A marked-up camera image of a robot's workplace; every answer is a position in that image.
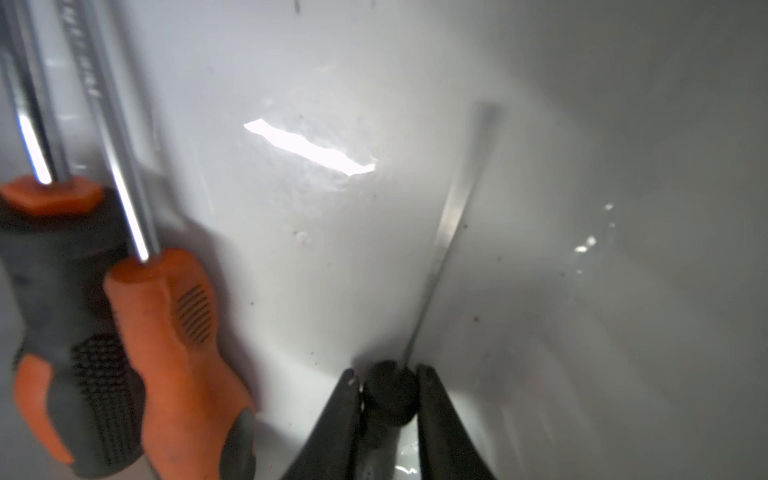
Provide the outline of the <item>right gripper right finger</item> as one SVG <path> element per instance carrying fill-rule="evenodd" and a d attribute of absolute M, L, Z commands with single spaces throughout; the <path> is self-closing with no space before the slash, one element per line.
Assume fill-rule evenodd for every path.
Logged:
<path fill-rule="evenodd" d="M 469 437 L 437 371 L 420 364 L 416 376 L 421 478 L 495 479 Z"/>

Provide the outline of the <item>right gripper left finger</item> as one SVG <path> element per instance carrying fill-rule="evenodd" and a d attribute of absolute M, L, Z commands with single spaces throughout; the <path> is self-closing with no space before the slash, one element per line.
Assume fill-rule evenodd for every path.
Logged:
<path fill-rule="evenodd" d="M 361 406 L 359 377 L 348 368 L 282 479 L 353 479 Z"/>

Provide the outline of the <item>white plastic storage box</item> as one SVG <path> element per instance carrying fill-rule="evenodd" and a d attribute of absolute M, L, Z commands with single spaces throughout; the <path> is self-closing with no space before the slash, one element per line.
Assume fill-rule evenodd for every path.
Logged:
<path fill-rule="evenodd" d="M 412 361 L 500 479 L 767 475 L 763 1 L 98 1 L 161 243 L 215 284 L 277 479 Z"/>

